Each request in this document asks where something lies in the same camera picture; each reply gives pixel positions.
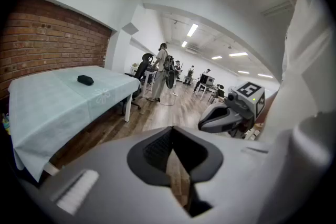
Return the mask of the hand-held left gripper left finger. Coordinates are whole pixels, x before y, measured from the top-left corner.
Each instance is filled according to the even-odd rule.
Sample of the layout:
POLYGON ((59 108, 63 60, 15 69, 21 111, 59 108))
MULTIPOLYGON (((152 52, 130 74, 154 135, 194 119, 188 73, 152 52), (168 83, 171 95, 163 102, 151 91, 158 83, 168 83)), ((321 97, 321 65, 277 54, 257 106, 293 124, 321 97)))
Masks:
POLYGON ((32 188, 31 198, 55 224, 186 224, 166 173, 171 150, 171 127, 103 143, 32 188))

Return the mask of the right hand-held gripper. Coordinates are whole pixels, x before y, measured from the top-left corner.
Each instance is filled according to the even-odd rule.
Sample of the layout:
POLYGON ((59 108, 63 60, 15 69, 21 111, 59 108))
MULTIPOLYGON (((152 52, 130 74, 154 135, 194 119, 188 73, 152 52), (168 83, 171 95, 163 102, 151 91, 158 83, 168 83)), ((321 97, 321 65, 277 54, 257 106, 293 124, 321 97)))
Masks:
POLYGON ((233 87, 225 103, 211 104, 201 115, 198 129, 207 133, 249 131, 265 108, 265 88, 253 82, 233 87))

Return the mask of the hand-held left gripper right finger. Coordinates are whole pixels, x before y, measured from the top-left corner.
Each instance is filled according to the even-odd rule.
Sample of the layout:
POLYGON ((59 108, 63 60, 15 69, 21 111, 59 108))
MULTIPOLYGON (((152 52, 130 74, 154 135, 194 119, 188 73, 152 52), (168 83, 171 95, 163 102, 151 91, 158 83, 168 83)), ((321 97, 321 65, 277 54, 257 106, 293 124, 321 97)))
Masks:
POLYGON ((258 176, 269 146, 177 126, 172 136, 190 176, 188 210, 174 212, 172 224, 262 224, 258 176))

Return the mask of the black oval case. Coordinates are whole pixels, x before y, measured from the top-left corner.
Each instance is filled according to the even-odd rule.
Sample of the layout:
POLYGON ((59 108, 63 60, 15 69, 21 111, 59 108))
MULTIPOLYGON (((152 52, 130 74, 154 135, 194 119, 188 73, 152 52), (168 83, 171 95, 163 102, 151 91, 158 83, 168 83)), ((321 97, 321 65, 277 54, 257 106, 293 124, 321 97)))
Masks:
POLYGON ((91 77, 85 76, 85 75, 79 75, 77 77, 77 81, 79 83, 82 83, 82 84, 86 85, 86 86, 91 86, 91 85, 94 84, 94 80, 91 77))

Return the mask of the person's right forearm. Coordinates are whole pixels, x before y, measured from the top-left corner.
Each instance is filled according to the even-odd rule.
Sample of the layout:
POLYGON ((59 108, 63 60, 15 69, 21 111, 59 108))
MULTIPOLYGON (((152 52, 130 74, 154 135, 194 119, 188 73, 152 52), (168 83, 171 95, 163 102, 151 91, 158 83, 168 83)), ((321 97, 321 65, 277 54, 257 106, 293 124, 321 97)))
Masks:
POLYGON ((265 122, 266 117, 268 115, 268 112, 269 112, 269 110, 271 108, 271 105, 272 105, 272 103, 273 103, 273 101, 274 101, 277 93, 278 92, 276 91, 275 93, 273 93, 271 96, 269 96, 266 99, 266 101, 265 101, 265 107, 264 107, 263 111, 260 113, 259 117, 256 119, 256 121, 255 121, 256 124, 262 124, 262 123, 265 122))

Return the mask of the white background desk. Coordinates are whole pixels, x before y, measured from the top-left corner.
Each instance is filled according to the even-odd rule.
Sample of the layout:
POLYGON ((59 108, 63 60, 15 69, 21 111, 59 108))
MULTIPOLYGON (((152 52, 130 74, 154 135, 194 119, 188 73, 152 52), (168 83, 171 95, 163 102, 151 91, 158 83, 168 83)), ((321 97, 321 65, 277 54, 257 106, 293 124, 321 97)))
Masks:
POLYGON ((199 99, 202 100, 207 91, 215 93, 217 89, 214 86, 208 86, 204 83, 200 83, 196 90, 196 95, 199 95, 199 99))

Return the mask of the light blue flowered tablecloth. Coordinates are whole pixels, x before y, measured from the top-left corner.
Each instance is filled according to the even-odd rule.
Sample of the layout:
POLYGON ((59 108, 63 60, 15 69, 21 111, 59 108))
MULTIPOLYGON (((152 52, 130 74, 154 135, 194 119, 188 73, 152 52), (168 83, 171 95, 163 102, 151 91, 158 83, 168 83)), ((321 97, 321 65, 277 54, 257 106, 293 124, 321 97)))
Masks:
POLYGON ((98 66, 41 72, 10 83, 9 124, 15 163, 39 181, 51 157, 87 125, 140 85, 138 79, 98 66), (94 84, 77 81, 89 76, 94 84))

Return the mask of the black mesh office chair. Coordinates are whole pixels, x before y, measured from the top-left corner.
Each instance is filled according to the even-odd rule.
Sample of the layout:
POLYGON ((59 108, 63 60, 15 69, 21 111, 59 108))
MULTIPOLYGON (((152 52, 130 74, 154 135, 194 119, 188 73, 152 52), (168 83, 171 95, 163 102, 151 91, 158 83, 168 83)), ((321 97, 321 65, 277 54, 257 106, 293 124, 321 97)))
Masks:
POLYGON ((141 81, 142 81, 142 78, 145 75, 145 72, 147 71, 148 66, 152 62, 152 60, 153 60, 153 54, 145 53, 142 56, 142 62, 139 64, 139 66, 136 70, 136 73, 135 74, 125 73, 126 75, 128 75, 130 77, 134 77, 134 78, 138 79, 139 82, 140 82, 140 85, 139 85, 138 89, 132 95, 132 102, 131 102, 131 104, 136 106, 138 108, 138 110, 140 110, 141 107, 138 104, 136 104, 134 101, 141 93, 144 93, 144 91, 145 91, 145 83, 141 84, 141 81))

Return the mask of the row of ceiling light panels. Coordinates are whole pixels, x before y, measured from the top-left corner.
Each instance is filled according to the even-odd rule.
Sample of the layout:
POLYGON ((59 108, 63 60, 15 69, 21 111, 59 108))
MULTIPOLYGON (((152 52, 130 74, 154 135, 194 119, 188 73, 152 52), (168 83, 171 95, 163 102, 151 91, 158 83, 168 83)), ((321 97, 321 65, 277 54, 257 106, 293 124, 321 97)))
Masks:
POLYGON ((183 47, 195 49, 200 56, 239 76, 274 80, 268 68, 240 43, 213 28, 191 24, 183 47))

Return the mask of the person's white shirt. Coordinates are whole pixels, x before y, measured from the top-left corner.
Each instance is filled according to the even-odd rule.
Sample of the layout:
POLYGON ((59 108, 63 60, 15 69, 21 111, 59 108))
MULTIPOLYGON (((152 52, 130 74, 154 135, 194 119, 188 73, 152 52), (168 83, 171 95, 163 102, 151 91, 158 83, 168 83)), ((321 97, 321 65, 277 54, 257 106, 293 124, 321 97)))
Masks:
POLYGON ((283 224, 336 158, 336 24, 324 0, 297 0, 282 82, 260 141, 270 150, 249 188, 251 221, 283 224))

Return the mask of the grey square wall box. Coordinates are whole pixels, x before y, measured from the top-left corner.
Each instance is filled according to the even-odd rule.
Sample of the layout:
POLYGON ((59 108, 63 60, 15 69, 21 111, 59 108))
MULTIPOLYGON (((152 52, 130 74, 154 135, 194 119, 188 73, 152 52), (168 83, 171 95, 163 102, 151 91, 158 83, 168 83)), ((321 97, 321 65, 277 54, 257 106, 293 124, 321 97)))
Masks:
POLYGON ((131 36, 139 31, 139 29, 131 22, 124 25, 122 30, 131 36))

